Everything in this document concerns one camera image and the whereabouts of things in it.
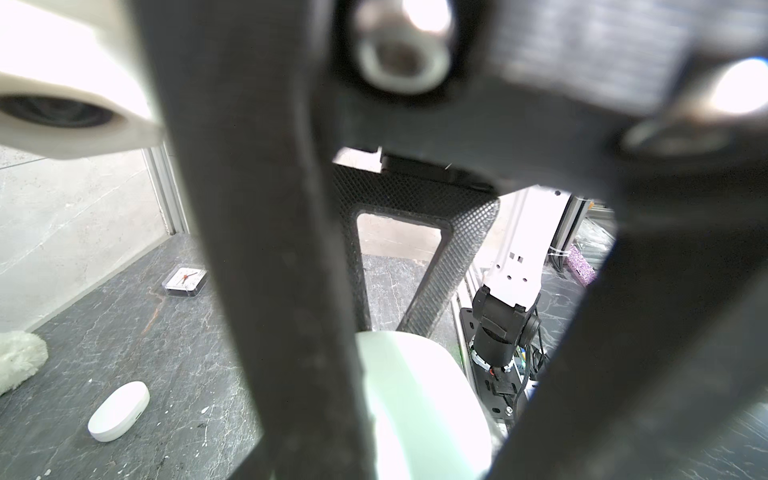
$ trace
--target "metal nut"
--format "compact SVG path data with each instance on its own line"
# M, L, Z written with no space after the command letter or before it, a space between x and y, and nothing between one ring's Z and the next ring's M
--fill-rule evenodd
M360 0L350 21L355 62L374 87L421 94L448 75L455 30L449 0Z

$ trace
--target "light green object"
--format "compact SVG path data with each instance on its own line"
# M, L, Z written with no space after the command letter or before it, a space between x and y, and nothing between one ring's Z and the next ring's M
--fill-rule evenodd
M474 480L491 465L482 408L451 355L402 332L357 333L379 480Z

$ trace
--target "bolt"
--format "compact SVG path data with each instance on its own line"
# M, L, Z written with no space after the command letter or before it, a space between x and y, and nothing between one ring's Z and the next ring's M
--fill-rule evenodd
M654 118L630 128L621 147L632 154L675 158L710 154L736 140L734 130L764 131L768 60L745 58L691 78Z
M449 0L360 0L350 23L353 57L374 87L416 95L448 75L455 30Z

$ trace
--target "white plastic part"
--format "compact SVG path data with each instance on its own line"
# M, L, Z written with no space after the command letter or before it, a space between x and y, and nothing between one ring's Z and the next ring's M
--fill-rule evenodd
M470 480L491 465L482 408L450 354L422 336L356 334L379 480Z
M149 403L143 382L126 383L112 392L88 420L88 431L99 442L120 438L138 420Z
M483 283L491 295L528 311L541 290L541 271L570 194L546 187L514 192L504 243Z
M0 97L66 98L115 113L96 127L61 128L0 111L0 144L65 159L162 142L161 118L122 2L0 0L0 18Z

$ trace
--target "purple sparkly object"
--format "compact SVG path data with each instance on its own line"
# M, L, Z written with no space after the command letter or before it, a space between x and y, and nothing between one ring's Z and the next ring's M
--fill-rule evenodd
M594 268L587 263L581 252L578 251L575 245L571 245L571 250L568 253L568 258L565 259L566 264L571 268L571 272L578 278L581 285L587 286L592 283L592 280L598 277Z

